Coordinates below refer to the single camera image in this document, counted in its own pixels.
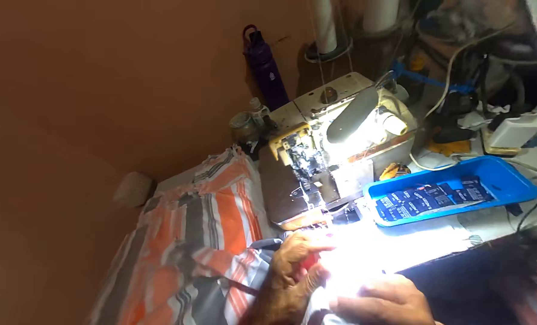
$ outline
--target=yellow cloth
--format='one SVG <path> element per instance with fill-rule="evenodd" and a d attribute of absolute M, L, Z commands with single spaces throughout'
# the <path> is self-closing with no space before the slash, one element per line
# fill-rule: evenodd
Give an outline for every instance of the yellow cloth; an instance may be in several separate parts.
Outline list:
<path fill-rule="evenodd" d="M 450 142 L 448 144 L 436 144 L 433 139 L 429 140 L 427 144 L 429 151 L 441 153 L 446 157 L 451 156 L 453 153 L 467 153 L 471 151 L 471 142 L 469 140 Z"/>

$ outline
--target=plastic bottle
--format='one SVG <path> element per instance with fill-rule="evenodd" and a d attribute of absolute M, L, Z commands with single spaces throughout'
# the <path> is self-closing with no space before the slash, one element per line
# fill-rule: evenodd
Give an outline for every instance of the plastic bottle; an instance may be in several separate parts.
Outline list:
<path fill-rule="evenodd" d="M 243 30 L 244 55 L 255 76 L 256 83 L 265 97 L 266 104 L 271 112 L 289 102 L 289 97 L 282 83 L 281 74 L 278 72 L 277 63 L 272 57 L 270 46 L 265 43 L 263 35 L 254 25 L 246 26 Z"/>
<path fill-rule="evenodd" d="M 265 121 L 263 117 L 267 116 L 270 113 L 268 107 L 260 103 L 258 97 L 253 97 L 250 100 L 250 109 L 252 109 L 252 118 L 255 120 L 258 126 L 264 126 Z"/>

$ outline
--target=finger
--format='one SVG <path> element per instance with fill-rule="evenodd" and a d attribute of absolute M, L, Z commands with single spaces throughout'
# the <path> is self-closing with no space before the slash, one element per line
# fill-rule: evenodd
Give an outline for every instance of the finger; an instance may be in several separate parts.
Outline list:
<path fill-rule="evenodd" d="M 379 298 L 405 304 L 409 290 L 406 290 L 404 284 L 409 281 L 402 275 L 388 275 L 375 279 L 364 285 L 359 290 L 359 297 Z"/>
<path fill-rule="evenodd" d="M 339 297 L 330 304 L 331 310 L 348 320 L 399 324 L 407 317 L 405 309 L 393 302 L 377 298 Z"/>
<path fill-rule="evenodd" d="M 294 239 L 298 240 L 299 242 L 304 242 L 308 246 L 308 249 L 311 253 L 318 253 L 324 250 L 333 250 L 337 247 L 330 237 L 318 232 L 295 232 Z"/>
<path fill-rule="evenodd" d="M 330 251 L 337 248 L 333 240 L 326 236 L 309 238 L 306 244 L 311 253 Z"/>
<path fill-rule="evenodd" d="M 299 282 L 297 290 L 300 291 L 303 297 L 309 297 L 318 287 L 323 286 L 330 277 L 330 272 L 324 266 L 315 264 L 308 270 L 307 276 Z"/>

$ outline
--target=blue plastic tray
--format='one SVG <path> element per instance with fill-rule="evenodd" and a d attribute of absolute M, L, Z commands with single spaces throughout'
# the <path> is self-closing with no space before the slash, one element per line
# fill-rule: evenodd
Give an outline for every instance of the blue plastic tray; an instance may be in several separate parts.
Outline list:
<path fill-rule="evenodd" d="M 493 206 L 521 203 L 537 198 L 537 186 L 521 175 L 517 169 L 503 159 L 493 156 L 482 156 L 460 162 L 456 166 L 443 171 L 422 171 L 415 174 L 401 176 L 387 181 L 370 183 L 363 188 L 363 196 L 369 199 L 374 207 L 376 200 L 396 191 L 406 188 L 419 187 L 425 184 L 449 184 L 454 190 L 463 188 L 461 176 L 476 175 L 481 184 L 495 199 L 489 202 L 477 203 L 448 211 L 440 211 L 428 215 L 412 218 L 403 218 L 396 221 L 387 221 L 381 218 L 376 209 L 371 214 L 378 225 L 392 227 L 394 225 L 412 223 L 431 218 L 438 218 L 457 213 L 491 208 Z"/>

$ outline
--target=orange striped fabric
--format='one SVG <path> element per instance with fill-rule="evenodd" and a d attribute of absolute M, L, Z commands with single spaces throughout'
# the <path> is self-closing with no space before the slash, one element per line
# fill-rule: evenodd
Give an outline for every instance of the orange striped fabric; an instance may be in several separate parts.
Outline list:
<path fill-rule="evenodd" d="M 138 226 L 147 231 L 118 324 L 178 319 L 198 324 L 191 318 L 199 291 L 192 286 L 195 278 L 222 276 L 250 286 L 260 265 L 268 270 L 256 251 L 247 249 L 272 237 L 262 202 L 254 199 L 262 195 L 251 160 L 239 147 L 231 147 L 209 157 L 197 170 L 191 184 L 161 193 L 146 204 Z M 226 302 L 218 302 L 225 310 L 222 323 L 236 324 L 253 297 L 230 287 L 225 298 Z"/>

